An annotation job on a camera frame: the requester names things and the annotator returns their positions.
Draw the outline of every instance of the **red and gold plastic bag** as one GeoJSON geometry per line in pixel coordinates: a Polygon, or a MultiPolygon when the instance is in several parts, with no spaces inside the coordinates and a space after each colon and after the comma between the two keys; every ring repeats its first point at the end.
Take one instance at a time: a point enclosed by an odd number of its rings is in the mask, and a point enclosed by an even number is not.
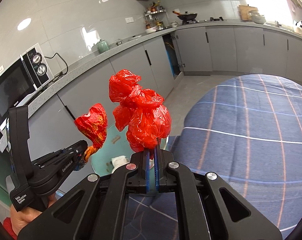
{"type": "Polygon", "coordinates": [[[132,150],[154,148],[157,138],[166,138],[171,130],[171,117],[162,104],[164,98],[152,89],[137,84],[141,77],[127,69],[109,80],[109,97],[120,105],[113,110],[115,126],[122,131],[128,125],[127,140],[132,150]]]}
{"type": "Polygon", "coordinates": [[[107,114],[101,104],[95,104],[84,114],[74,120],[78,130],[88,137],[93,145],[89,146],[84,155],[83,161],[88,162],[89,157],[96,153],[102,146],[107,137],[107,114]]]}

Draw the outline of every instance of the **microwave oven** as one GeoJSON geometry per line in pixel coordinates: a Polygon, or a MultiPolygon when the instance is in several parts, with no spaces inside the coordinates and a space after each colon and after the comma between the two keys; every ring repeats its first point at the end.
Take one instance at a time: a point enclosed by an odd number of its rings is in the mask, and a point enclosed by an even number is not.
{"type": "Polygon", "coordinates": [[[0,73],[0,131],[6,126],[7,111],[22,106],[53,80],[39,44],[22,53],[0,73]]]}

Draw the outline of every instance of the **human hand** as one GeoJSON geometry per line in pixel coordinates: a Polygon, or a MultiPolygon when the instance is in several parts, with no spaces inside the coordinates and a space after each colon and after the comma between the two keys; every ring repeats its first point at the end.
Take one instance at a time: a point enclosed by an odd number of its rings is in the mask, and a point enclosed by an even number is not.
{"type": "MultiPolygon", "coordinates": [[[[52,206],[56,202],[55,193],[51,196],[48,196],[49,202],[48,207],[52,206]]],[[[39,215],[41,215],[42,212],[26,207],[22,209],[20,212],[17,212],[13,205],[11,205],[11,223],[12,223],[12,229],[16,235],[19,234],[19,232],[24,228],[28,223],[32,222],[34,219],[36,219],[39,215]]]]}

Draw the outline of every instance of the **cutting board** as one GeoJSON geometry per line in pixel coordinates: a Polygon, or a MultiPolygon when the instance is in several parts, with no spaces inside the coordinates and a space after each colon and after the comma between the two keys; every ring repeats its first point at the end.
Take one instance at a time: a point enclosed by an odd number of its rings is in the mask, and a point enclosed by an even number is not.
{"type": "Polygon", "coordinates": [[[251,17],[248,15],[248,12],[253,10],[258,10],[258,8],[247,5],[239,5],[239,14],[241,20],[251,21],[251,17]]]}

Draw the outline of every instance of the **kitchen counter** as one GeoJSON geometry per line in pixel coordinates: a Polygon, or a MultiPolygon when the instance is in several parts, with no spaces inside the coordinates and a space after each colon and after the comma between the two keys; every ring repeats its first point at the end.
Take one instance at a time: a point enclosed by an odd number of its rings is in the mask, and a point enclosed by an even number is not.
{"type": "MultiPolygon", "coordinates": [[[[175,28],[168,28],[162,31],[158,31],[152,34],[141,33],[137,34],[142,35],[139,38],[136,38],[131,41],[126,41],[122,45],[112,48],[102,54],[99,54],[97,51],[92,52],[91,54],[79,59],[78,61],[74,62],[69,66],[68,73],[60,78],[55,83],[51,84],[46,90],[44,90],[40,95],[37,96],[30,104],[29,104],[29,118],[32,116],[46,101],[48,101],[53,95],[55,95],[59,90],[65,87],[68,83],[76,79],[78,76],[83,74],[84,72],[88,71],[92,67],[96,66],[97,64],[101,63],[102,61],[109,59],[110,57],[118,54],[119,52],[126,50],[134,45],[140,44],[144,41],[150,40],[152,38],[165,35],[167,33],[174,32],[175,30],[186,29],[186,28],[195,28],[195,27],[204,27],[204,26],[249,26],[249,27],[256,27],[256,28],[264,28],[270,29],[282,33],[286,33],[297,38],[302,39],[297,33],[292,31],[286,30],[284,28],[278,28],[271,25],[260,25],[255,23],[249,22],[199,22],[196,24],[190,25],[182,25],[175,28]]],[[[0,140],[0,150],[3,152],[5,147],[7,146],[6,135],[4,134],[0,140]]]]}

